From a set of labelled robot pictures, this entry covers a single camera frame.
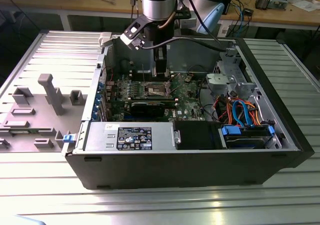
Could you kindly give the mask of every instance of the slotted aluminum surface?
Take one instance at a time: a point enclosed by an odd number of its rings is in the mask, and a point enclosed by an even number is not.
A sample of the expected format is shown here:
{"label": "slotted aluminum surface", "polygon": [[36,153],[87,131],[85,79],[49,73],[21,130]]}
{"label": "slotted aluminum surface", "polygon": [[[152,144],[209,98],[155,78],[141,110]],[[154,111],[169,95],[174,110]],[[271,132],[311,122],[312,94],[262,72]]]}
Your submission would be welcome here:
{"label": "slotted aluminum surface", "polygon": [[[268,76],[279,77],[270,72]],[[290,74],[303,78],[301,72]],[[283,94],[283,99],[295,99],[293,108],[304,106],[308,98],[307,92],[301,93],[303,99],[291,98],[290,90]],[[87,190],[60,153],[0,153],[1,213],[21,214],[48,225],[318,224],[319,133],[307,136],[316,152],[313,157],[280,171],[263,185],[251,186]]]}
{"label": "slotted aluminum surface", "polygon": [[39,34],[17,65],[19,69],[8,78],[10,82],[1,88],[0,123],[15,102],[11,95],[18,86],[28,87],[32,94],[46,94],[38,83],[40,74],[52,74],[53,86],[60,88],[63,95],[69,95],[72,90],[87,95],[101,54],[99,36],[99,32]]}
{"label": "slotted aluminum surface", "polygon": [[293,52],[275,40],[245,39],[309,143],[320,145],[320,84]]}

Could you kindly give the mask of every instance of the workbench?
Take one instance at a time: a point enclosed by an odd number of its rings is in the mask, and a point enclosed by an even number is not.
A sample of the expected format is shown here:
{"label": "workbench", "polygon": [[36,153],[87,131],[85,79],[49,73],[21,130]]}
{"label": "workbench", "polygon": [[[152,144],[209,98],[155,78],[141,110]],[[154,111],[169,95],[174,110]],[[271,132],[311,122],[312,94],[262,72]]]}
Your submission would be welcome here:
{"label": "workbench", "polygon": [[[130,0],[114,0],[112,5],[104,0],[13,0],[26,13],[57,14],[60,16],[63,29],[72,31],[69,16],[93,16],[130,18]],[[320,11],[304,11],[289,4],[286,10],[259,10],[255,9],[256,0],[240,0],[246,8],[254,10],[251,27],[284,28],[300,30],[316,30],[320,24]],[[0,0],[2,11],[19,11],[10,0]],[[141,14],[142,5],[139,1],[139,12]],[[234,25],[239,15],[235,8],[230,6],[227,15],[223,15],[219,21],[221,24],[218,36],[225,37],[228,28]]]}
{"label": "workbench", "polygon": [[[54,74],[63,94],[79,89],[68,85],[77,78],[88,94],[85,83],[101,53],[99,36],[39,34],[0,88],[1,115],[10,111],[17,84],[38,91],[40,73]],[[320,84],[286,45],[266,39],[245,42],[313,147],[310,159],[262,185],[87,190],[61,152],[0,151],[0,216],[19,214],[47,225],[319,224]]]}

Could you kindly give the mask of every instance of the wooden tabletop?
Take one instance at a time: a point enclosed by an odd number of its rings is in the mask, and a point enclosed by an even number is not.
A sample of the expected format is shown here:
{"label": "wooden tabletop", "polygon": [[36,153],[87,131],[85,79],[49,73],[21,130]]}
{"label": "wooden tabletop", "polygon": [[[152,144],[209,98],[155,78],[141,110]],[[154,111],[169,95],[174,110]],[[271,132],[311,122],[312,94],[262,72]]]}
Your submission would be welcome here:
{"label": "wooden tabletop", "polygon": [[[76,11],[95,11],[130,13],[130,0],[113,0],[115,4],[103,0],[13,0],[19,7],[56,9],[56,10],[76,10]],[[285,10],[255,9],[256,0],[241,0],[246,8],[254,10],[252,22],[290,24],[304,26],[318,26],[320,24],[320,10],[311,12],[304,11],[298,7],[288,4]],[[11,5],[10,0],[0,0],[1,5]],[[237,20],[235,8],[231,6],[228,14],[221,17],[222,20]]]}
{"label": "wooden tabletop", "polygon": [[[260,23],[275,23],[275,24],[290,24],[290,25],[304,25],[304,26],[319,26],[320,25],[320,10],[305,11],[301,8],[288,4],[285,10],[267,9],[260,10],[255,8],[256,0],[240,0],[245,8],[252,9],[253,22]],[[227,15],[222,16],[221,19],[237,20],[239,16],[235,11],[234,6],[230,6]]]}

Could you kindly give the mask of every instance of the metal bracket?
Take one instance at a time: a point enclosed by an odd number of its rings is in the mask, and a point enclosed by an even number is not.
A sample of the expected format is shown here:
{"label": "metal bracket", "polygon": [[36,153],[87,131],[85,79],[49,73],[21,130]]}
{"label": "metal bracket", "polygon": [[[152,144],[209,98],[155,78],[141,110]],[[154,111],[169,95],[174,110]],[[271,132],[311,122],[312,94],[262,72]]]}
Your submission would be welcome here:
{"label": "metal bracket", "polygon": [[191,12],[190,9],[186,6],[182,7],[180,10],[177,10],[175,12],[174,19],[190,19],[191,18]]}
{"label": "metal bracket", "polygon": [[130,26],[124,30],[124,35],[133,40],[138,36],[142,29],[144,29],[148,24],[153,23],[152,20],[148,19],[145,15],[139,16]]}
{"label": "metal bracket", "polygon": [[75,144],[76,150],[83,150],[85,147],[85,142],[88,137],[89,131],[89,121],[83,121],[80,126],[80,130],[78,133],[77,141]]}
{"label": "metal bracket", "polygon": [[112,44],[112,33],[111,32],[102,32],[99,37],[99,45],[101,48],[105,48]]}
{"label": "metal bracket", "polygon": [[181,143],[181,136],[180,136],[180,131],[174,131],[173,132],[173,138],[174,138],[174,143],[175,144],[180,144]]}
{"label": "metal bracket", "polygon": [[238,94],[240,98],[248,99],[250,95],[252,95],[253,91],[257,85],[255,83],[242,83],[239,82],[235,86],[235,92]]}

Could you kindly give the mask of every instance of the table leg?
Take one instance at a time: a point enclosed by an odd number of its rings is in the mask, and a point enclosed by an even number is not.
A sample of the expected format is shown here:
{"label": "table leg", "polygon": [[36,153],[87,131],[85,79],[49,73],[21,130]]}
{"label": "table leg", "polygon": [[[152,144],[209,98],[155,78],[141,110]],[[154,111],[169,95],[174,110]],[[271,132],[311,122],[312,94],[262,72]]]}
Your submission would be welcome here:
{"label": "table leg", "polygon": [[104,18],[102,16],[99,17],[99,22],[100,22],[100,30],[101,32],[105,31],[105,22],[104,22]]}
{"label": "table leg", "polygon": [[69,17],[66,13],[60,13],[60,19],[63,26],[63,30],[65,31],[72,31],[72,24],[69,20]]}
{"label": "table leg", "polygon": [[220,20],[221,25],[218,32],[218,38],[225,38],[227,36],[229,27],[232,25],[232,20]]}
{"label": "table leg", "polygon": [[11,24],[14,24],[14,23],[16,23],[16,18],[15,18],[15,12],[14,11],[2,11],[2,13],[3,13],[3,15],[4,15],[4,17],[5,17],[5,19],[9,22],[9,23],[11,23]]}

